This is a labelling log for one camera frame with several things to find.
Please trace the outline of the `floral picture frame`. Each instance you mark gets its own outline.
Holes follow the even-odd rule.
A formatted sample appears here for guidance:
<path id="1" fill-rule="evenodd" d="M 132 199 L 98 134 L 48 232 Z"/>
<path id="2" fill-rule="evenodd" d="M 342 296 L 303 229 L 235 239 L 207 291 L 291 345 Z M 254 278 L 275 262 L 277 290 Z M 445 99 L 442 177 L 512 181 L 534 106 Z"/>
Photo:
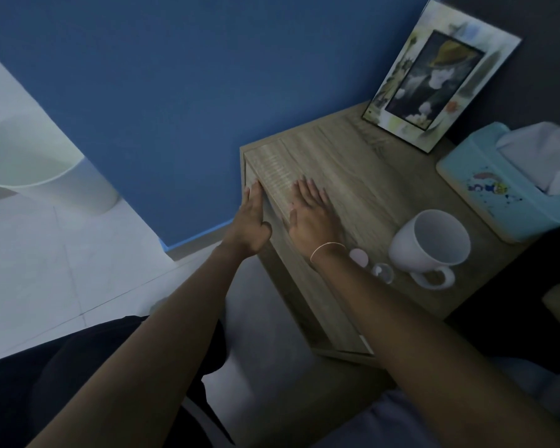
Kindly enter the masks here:
<path id="1" fill-rule="evenodd" d="M 429 153 L 521 42 L 429 0 L 362 119 Z"/>

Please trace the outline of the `person's right hand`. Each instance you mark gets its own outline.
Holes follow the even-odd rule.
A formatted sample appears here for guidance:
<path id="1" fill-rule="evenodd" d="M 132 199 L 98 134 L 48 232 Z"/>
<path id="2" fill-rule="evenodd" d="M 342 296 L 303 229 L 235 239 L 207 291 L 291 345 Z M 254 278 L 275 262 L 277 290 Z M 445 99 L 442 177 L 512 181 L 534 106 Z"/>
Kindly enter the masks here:
<path id="1" fill-rule="evenodd" d="M 332 251 L 346 250 L 342 222 L 334 206 L 333 212 L 325 209 L 321 189 L 317 185 L 316 203 L 307 203 L 304 175 L 291 186 L 290 210 L 291 207 L 297 207 L 299 211 L 298 233 L 289 235 L 295 248 L 306 260 L 315 264 Z"/>

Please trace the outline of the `person's left forearm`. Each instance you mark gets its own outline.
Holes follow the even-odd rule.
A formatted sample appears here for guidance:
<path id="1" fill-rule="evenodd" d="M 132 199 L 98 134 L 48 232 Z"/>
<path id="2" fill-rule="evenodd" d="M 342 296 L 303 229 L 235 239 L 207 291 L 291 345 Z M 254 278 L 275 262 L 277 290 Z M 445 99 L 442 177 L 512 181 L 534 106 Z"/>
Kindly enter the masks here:
<path id="1" fill-rule="evenodd" d="M 162 448 L 251 255 L 243 242 L 217 246 L 27 448 Z"/>

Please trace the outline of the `light blue tissue box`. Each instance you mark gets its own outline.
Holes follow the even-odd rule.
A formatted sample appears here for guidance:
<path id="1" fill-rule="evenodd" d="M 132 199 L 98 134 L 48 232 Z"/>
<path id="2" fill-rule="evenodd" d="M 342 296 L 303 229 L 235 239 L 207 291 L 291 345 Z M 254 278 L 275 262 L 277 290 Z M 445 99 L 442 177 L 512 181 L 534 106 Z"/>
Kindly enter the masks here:
<path id="1" fill-rule="evenodd" d="M 548 196 L 497 150 L 511 130 L 493 122 L 440 159 L 436 171 L 500 237 L 513 244 L 560 227 L 560 196 Z"/>

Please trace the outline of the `white waste bin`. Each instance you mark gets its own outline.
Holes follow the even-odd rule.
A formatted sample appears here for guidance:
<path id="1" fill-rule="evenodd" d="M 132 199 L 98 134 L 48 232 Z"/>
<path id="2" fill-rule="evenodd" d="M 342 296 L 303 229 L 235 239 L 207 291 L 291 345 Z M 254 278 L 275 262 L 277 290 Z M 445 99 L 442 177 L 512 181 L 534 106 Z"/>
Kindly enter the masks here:
<path id="1" fill-rule="evenodd" d="M 0 188 L 96 216 L 119 193 L 41 109 L 0 121 Z"/>

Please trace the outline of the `person's right forearm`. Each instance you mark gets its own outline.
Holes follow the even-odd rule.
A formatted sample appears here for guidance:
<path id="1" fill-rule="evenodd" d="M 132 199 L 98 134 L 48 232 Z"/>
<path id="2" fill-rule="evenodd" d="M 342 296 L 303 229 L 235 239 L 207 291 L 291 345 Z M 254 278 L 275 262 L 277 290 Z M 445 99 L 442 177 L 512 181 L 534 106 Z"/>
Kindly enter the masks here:
<path id="1" fill-rule="evenodd" d="M 560 448 L 560 421 L 441 320 L 347 252 L 314 264 L 447 448 Z"/>

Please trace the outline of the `white ceramic mug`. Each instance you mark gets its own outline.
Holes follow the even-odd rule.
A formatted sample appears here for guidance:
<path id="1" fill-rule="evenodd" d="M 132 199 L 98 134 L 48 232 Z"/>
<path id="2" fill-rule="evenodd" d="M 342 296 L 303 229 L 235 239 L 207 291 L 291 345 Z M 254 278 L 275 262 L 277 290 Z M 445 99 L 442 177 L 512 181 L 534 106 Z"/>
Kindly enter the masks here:
<path id="1" fill-rule="evenodd" d="M 438 291 L 454 286 L 451 268 L 468 259 L 471 247 L 470 235 L 457 218 L 432 209 L 403 225 L 390 243 L 388 256 L 418 286 Z"/>

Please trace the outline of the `person's left hand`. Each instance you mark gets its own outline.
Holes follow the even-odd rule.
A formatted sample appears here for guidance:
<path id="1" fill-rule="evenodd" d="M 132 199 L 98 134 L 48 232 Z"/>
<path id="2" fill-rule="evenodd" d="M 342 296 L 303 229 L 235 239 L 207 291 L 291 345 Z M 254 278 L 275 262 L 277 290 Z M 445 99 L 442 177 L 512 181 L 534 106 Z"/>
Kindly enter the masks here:
<path id="1" fill-rule="evenodd" d="M 256 255 L 270 238 L 260 237 L 264 190 L 259 180 L 243 190 L 242 201 L 220 247 L 242 259 Z"/>

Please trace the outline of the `person's black trousers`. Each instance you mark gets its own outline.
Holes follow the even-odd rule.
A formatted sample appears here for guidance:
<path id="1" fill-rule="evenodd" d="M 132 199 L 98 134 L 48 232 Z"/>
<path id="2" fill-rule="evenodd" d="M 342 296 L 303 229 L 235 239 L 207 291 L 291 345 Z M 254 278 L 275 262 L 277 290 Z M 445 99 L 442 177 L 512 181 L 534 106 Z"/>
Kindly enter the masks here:
<path id="1" fill-rule="evenodd" d="M 0 359 L 0 448 L 25 448 L 147 319 L 126 316 Z M 227 359 L 221 322 L 163 448 L 228 448 L 229 433 L 207 403 L 202 379 Z"/>

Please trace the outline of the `small clear round jar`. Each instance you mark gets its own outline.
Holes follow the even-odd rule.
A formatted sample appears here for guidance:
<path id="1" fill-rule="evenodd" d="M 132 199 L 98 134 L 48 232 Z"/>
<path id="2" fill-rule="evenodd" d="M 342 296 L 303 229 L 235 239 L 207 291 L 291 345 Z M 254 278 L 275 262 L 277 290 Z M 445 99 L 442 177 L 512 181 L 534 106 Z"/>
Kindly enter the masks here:
<path id="1" fill-rule="evenodd" d="M 393 283 L 395 278 L 394 270 L 388 263 L 375 263 L 371 268 L 371 272 L 386 284 Z"/>

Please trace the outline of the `white tissue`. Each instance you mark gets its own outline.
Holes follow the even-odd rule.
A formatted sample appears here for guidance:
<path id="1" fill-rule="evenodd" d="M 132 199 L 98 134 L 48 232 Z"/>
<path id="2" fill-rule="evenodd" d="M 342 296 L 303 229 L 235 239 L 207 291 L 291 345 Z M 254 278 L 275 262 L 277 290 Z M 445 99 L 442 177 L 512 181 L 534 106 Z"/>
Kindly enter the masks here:
<path id="1" fill-rule="evenodd" d="M 560 126 L 540 122 L 510 131 L 496 150 L 537 188 L 560 196 Z"/>

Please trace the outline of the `wooden bedside table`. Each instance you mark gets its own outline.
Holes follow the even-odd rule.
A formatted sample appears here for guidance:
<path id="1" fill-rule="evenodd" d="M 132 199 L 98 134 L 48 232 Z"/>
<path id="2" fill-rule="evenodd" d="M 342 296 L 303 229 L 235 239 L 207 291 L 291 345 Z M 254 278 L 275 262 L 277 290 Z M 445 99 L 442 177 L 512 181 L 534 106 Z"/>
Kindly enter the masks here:
<path id="1" fill-rule="evenodd" d="M 346 231 L 346 245 L 361 248 L 371 263 L 388 263 L 396 232 L 419 212 L 443 210 L 470 234 L 469 259 L 455 267 L 455 285 L 424 290 L 404 272 L 392 283 L 444 319 L 522 254 L 534 240 L 508 244 L 448 186 L 436 163 L 454 145 L 441 140 L 424 154 L 361 116 L 354 105 L 240 148 L 242 184 L 259 180 L 266 192 L 264 220 L 272 237 L 259 253 L 311 350 L 318 355 L 380 368 L 371 349 L 331 289 L 296 250 L 288 235 L 291 186 L 302 175 L 326 188 Z"/>

